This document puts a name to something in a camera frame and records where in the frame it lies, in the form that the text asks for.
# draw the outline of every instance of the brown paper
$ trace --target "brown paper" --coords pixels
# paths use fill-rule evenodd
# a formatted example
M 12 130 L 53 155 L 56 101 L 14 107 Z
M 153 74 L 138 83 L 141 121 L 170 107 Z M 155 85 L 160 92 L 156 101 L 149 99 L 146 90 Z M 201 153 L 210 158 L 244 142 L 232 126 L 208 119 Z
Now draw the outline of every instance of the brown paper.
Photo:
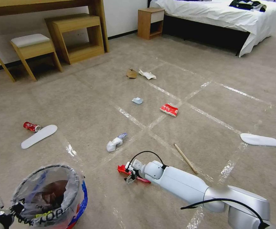
M 128 69 L 126 72 L 127 77 L 135 79 L 137 77 L 137 72 L 133 69 Z

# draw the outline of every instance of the red soda can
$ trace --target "red soda can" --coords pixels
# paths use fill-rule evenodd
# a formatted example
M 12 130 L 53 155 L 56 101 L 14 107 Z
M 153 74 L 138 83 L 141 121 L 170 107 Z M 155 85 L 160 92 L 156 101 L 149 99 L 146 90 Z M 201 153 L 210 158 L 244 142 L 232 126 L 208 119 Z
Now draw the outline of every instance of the red soda can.
M 28 130 L 31 130 L 33 132 L 38 132 L 38 131 L 40 131 L 40 129 L 42 127 L 40 125 L 37 125 L 37 124 L 33 124 L 33 123 L 30 123 L 30 122 L 25 122 L 24 123 L 24 128 L 26 128 Z

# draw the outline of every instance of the white robotic arm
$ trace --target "white robotic arm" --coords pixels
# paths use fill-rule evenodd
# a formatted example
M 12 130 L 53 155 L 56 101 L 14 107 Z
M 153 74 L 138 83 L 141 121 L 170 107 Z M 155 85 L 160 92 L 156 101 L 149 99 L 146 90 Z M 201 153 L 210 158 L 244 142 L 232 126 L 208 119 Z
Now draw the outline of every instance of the white robotic arm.
M 199 177 L 158 161 L 145 165 L 136 159 L 131 164 L 128 162 L 125 168 L 132 171 L 126 179 L 127 183 L 133 182 L 137 176 L 142 177 L 190 205 L 209 201 L 200 205 L 212 212 L 223 212 L 229 206 L 228 223 L 233 229 L 276 228 L 269 222 L 269 202 L 252 192 L 233 186 L 224 189 L 211 188 Z

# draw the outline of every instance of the plastic bag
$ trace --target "plastic bag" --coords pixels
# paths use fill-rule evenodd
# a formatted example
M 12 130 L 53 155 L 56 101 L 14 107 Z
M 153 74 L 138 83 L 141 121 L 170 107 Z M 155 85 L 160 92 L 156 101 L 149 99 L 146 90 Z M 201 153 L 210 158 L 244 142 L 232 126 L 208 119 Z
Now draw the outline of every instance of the plastic bag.
M 24 223 L 66 229 L 74 218 L 78 219 L 79 210 L 85 210 L 87 190 L 83 176 L 71 167 L 49 165 L 35 171 L 19 185 L 12 201 L 16 203 L 21 199 L 25 199 L 24 211 L 20 213 Z

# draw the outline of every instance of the wooden stick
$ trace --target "wooden stick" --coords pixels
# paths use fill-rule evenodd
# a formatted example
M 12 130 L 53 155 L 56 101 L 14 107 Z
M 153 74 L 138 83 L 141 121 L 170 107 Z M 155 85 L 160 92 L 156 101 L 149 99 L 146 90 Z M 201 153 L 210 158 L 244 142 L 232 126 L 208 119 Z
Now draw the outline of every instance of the wooden stick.
M 173 145 L 178 150 L 178 152 L 182 155 L 182 157 L 185 159 L 185 161 L 188 163 L 188 165 L 191 167 L 191 169 L 193 170 L 193 172 L 195 172 L 195 174 L 198 174 L 198 171 L 196 170 L 196 168 L 191 164 L 191 162 L 189 161 L 189 159 L 183 154 L 183 152 L 181 151 L 181 149 L 175 143 L 173 143 Z

